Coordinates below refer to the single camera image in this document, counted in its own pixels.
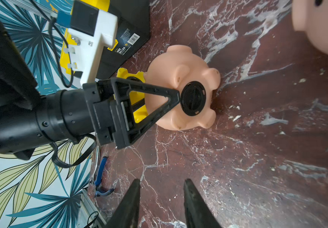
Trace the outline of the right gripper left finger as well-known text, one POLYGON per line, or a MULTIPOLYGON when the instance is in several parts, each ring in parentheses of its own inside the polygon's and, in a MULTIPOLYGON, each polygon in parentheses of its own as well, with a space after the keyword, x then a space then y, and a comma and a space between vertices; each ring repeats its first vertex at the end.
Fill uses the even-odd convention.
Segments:
POLYGON ((140 189, 140 180, 134 179, 105 228, 138 227, 140 189))

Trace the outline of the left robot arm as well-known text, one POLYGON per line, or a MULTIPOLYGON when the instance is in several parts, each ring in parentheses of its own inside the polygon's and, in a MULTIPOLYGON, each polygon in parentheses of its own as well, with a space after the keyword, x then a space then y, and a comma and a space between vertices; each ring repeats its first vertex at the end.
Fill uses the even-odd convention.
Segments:
POLYGON ((111 78, 81 89, 42 96, 24 59, 0 21, 0 154, 29 160, 42 145, 53 148, 61 168, 83 162, 98 144, 122 149, 135 143, 180 102, 180 93, 156 85, 111 78), (131 92, 167 98, 136 123, 131 92))

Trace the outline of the orange piggy bank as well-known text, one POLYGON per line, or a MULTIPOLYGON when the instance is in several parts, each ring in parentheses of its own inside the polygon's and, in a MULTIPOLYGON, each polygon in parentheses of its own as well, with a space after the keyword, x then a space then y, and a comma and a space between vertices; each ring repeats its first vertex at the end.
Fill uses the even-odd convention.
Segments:
POLYGON ((166 53, 156 57, 144 75, 148 84, 178 90, 181 96, 183 88, 192 81, 200 82, 206 91, 206 104, 196 116, 184 113, 181 104, 165 114, 157 125, 171 131, 184 131, 196 127, 210 128, 216 119, 211 108, 213 91, 221 82, 217 69, 210 68, 199 56, 193 54, 189 46, 172 45, 166 53))

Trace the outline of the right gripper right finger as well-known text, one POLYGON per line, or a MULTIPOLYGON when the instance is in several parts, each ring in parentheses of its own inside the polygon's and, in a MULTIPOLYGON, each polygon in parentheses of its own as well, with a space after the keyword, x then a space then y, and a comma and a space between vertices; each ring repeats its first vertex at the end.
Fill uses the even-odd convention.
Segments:
POLYGON ((188 228, 220 228, 191 179, 184 183, 184 208, 188 228))

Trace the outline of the black round plug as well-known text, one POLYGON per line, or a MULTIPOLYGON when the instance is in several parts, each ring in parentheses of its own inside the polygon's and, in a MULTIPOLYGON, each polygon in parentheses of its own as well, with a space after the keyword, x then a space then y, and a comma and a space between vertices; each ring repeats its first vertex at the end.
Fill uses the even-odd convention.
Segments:
POLYGON ((198 115, 206 104, 205 87, 198 81, 188 83, 181 92, 180 104, 186 115, 198 115))

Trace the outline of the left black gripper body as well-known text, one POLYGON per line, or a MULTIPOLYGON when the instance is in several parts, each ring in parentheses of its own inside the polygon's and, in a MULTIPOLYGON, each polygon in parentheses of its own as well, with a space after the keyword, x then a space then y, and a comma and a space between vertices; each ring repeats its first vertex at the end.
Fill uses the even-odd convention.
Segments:
POLYGON ((100 144, 111 143, 115 130, 111 111, 113 97, 110 79, 43 96, 36 109, 40 135, 35 144, 65 139, 78 143, 92 132, 100 144))

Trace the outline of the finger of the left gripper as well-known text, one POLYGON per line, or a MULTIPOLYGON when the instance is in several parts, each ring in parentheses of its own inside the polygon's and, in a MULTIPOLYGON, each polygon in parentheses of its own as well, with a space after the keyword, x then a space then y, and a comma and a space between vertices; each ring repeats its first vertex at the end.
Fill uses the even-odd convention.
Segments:
POLYGON ((113 139, 117 149, 123 149, 134 144, 160 118, 180 103, 180 93, 175 89, 122 78, 113 78, 111 83, 115 100, 110 102, 110 110, 115 127, 113 139), (144 98, 131 104, 131 92, 143 93, 144 98), (137 123, 134 118, 134 111, 143 106, 148 108, 148 102, 145 101, 145 98, 149 95, 164 97, 167 98, 167 101, 137 123))

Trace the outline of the yellow piggy bank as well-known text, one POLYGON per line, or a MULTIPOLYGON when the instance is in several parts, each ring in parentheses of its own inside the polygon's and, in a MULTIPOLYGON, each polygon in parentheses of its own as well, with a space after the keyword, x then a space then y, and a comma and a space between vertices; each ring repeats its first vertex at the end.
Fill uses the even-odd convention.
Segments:
MULTIPOLYGON (((144 72, 139 71, 136 74, 131 74, 126 68, 119 68, 117 71, 117 78, 129 79, 136 82, 145 83, 144 72)), ((134 111, 134 119, 136 123, 141 122, 147 116, 147 109, 145 105, 145 94, 142 92, 132 91, 129 94, 132 109, 134 111)))

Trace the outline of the pink piggy bank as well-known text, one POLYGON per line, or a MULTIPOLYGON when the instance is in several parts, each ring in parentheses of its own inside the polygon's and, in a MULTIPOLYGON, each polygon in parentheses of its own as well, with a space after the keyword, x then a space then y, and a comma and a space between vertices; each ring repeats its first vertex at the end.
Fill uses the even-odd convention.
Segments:
POLYGON ((295 31, 302 31, 319 51, 328 55, 328 0, 295 0, 291 6, 295 31))

